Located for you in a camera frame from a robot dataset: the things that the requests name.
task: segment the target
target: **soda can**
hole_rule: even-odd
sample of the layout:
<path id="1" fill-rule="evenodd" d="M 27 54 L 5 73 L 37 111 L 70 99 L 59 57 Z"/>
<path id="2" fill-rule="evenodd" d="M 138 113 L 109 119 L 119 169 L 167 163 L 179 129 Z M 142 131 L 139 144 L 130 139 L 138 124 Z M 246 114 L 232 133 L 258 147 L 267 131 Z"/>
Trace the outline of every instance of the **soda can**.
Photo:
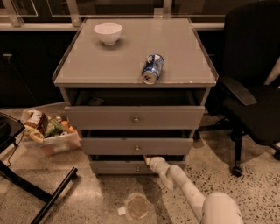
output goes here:
<path id="1" fill-rule="evenodd" d="M 146 84 L 155 84 L 164 66 L 164 58 L 159 54 L 152 54 L 147 57 L 142 70 L 142 79 Z"/>

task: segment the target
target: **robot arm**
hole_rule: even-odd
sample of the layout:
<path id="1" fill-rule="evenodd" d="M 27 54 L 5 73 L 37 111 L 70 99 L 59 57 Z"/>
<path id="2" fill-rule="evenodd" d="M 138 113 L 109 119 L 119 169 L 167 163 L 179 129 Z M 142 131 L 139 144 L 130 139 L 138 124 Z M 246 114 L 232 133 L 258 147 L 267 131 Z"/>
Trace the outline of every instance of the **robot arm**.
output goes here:
<path id="1" fill-rule="evenodd" d="M 239 207 L 227 194 L 213 192 L 205 198 L 179 166 L 169 165 L 162 157 L 146 157 L 145 161 L 166 187 L 181 189 L 200 224 L 243 224 Z"/>

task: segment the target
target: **terrazzo floor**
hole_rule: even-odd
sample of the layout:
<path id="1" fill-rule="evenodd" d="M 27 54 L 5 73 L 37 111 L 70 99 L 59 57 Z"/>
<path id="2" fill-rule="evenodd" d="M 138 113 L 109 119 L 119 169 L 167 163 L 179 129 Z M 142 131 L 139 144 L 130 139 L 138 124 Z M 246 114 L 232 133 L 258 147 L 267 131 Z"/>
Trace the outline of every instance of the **terrazzo floor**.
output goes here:
<path id="1" fill-rule="evenodd" d="M 7 115 L 20 118 L 22 109 L 2 109 Z M 204 115 L 203 124 L 213 117 Z M 207 196 L 219 191 L 230 195 L 239 205 L 246 224 L 280 223 L 280 162 L 274 150 L 256 145 L 247 136 L 243 141 L 240 178 L 229 173 L 234 144 L 228 130 L 201 132 L 186 160 L 185 172 Z M 7 163 L 13 146 L 0 159 Z M 98 176 L 92 173 L 82 149 L 52 155 L 20 144 L 12 156 L 11 169 L 33 184 L 52 193 L 72 167 L 78 178 L 71 181 L 40 223 L 198 223 L 182 192 L 168 190 L 156 175 Z M 140 196 L 148 202 L 148 213 L 136 219 L 118 209 L 130 199 Z M 42 201 L 0 176 L 0 224 L 31 223 L 44 205 Z"/>

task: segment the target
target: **white bowl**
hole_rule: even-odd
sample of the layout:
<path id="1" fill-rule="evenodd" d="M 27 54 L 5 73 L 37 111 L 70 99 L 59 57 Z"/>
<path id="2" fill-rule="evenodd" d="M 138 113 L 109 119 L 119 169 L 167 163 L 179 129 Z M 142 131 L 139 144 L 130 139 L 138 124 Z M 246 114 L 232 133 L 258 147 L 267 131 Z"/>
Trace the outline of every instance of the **white bowl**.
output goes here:
<path id="1" fill-rule="evenodd" d="M 104 45 L 111 46 L 120 38 L 122 26 L 117 23 L 102 23 L 96 25 L 94 31 Z"/>

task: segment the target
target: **office chair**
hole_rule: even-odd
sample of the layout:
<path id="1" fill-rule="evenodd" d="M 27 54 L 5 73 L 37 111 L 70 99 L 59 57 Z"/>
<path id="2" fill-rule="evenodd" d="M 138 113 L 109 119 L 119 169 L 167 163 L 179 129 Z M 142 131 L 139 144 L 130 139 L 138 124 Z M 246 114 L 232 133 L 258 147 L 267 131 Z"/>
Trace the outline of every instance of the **office chair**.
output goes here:
<path id="1" fill-rule="evenodd" d="M 235 142 L 236 177 L 240 167 L 242 137 L 276 150 L 280 160 L 280 1 L 247 3 L 225 17 L 223 72 L 206 101 L 210 115 L 222 114 L 218 124 L 200 127 L 230 128 Z"/>

